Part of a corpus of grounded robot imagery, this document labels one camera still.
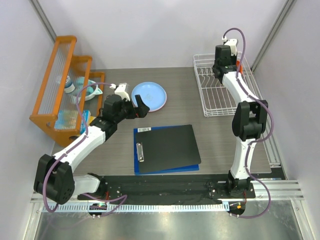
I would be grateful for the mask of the blue plate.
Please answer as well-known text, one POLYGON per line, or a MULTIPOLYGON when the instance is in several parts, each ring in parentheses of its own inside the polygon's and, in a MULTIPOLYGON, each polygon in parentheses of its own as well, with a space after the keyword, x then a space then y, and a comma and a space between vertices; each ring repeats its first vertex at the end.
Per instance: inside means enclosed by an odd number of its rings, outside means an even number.
POLYGON ((168 98, 165 89, 161 85, 150 81, 139 83, 133 88, 131 100, 137 107, 135 95, 140 95, 149 108, 151 106, 165 105, 168 98))

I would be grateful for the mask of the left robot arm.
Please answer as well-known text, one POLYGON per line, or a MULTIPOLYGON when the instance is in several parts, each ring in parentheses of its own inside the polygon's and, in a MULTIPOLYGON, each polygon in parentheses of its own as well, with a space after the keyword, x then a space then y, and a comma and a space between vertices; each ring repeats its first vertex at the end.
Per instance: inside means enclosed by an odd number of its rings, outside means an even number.
POLYGON ((100 200, 107 192, 104 180, 97 174, 74 176, 79 164, 98 146, 104 144, 123 120, 144 118, 149 107, 140 95, 135 95, 137 106, 117 94, 110 94, 97 116, 75 141, 50 156, 44 154, 38 161, 33 190, 58 205, 65 204, 73 195, 90 194, 100 200))

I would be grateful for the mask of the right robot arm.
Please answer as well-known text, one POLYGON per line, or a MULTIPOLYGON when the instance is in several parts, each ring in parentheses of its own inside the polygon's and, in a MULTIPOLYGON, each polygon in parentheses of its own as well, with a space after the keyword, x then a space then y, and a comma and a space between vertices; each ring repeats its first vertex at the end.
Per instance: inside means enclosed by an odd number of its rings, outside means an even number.
POLYGON ((257 140, 266 130, 268 103, 260 101, 242 78, 237 63, 237 51, 227 44, 215 47, 215 60, 212 71, 215 78, 227 88, 237 104, 231 128, 236 137, 233 164, 228 172, 225 185, 229 197, 241 198, 250 189, 250 168, 257 140))

